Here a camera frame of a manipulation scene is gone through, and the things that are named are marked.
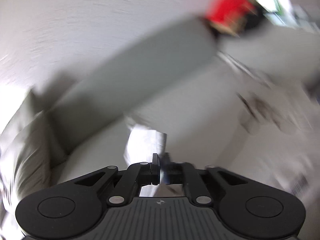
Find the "front olive cushion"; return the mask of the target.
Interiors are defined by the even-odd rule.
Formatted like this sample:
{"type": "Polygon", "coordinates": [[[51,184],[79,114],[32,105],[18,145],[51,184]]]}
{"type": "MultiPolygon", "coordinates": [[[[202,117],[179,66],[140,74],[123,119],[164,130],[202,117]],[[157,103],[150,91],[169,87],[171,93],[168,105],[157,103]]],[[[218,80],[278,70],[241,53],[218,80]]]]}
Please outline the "front olive cushion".
{"type": "Polygon", "coordinates": [[[51,169],[66,160],[46,113],[32,90],[1,134],[1,190],[7,211],[48,188],[51,169]]]}

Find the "grey fabric sofa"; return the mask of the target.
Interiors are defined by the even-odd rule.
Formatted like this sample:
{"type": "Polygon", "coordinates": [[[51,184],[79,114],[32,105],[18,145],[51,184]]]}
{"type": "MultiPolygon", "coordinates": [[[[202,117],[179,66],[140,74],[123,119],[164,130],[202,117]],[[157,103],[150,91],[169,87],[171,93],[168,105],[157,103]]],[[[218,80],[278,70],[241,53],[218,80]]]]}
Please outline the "grey fabric sofa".
{"type": "Polygon", "coordinates": [[[240,38],[216,40],[202,20],[191,17],[139,41],[43,108],[67,155],[51,169],[50,186],[108,165],[126,169],[126,117],[215,67],[220,53],[273,83],[300,82],[308,94],[304,81],[319,62],[319,36],[264,21],[240,38]]]}

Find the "light grey sweatshirt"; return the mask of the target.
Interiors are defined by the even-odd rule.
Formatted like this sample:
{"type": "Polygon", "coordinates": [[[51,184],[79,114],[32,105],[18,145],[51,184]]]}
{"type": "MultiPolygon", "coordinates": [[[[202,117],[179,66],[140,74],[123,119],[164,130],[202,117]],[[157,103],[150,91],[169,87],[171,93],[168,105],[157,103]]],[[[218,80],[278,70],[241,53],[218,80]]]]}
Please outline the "light grey sweatshirt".
{"type": "Polygon", "coordinates": [[[297,81],[273,83],[229,55],[125,119],[128,164],[168,151],[176,162],[222,167],[319,197],[319,105],[297,81]]]}

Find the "red folded garment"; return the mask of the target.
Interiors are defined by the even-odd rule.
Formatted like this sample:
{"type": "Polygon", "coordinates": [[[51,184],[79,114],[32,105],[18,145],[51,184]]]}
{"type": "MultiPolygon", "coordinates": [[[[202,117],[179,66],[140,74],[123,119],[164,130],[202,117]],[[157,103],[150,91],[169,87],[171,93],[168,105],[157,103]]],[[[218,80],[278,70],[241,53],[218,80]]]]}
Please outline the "red folded garment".
{"type": "Polygon", "coordinates": [[[255,3],[251,0],[213,0],[205,19],[214,25],[230,28],[250,13],[256,13],[255,3]]]}

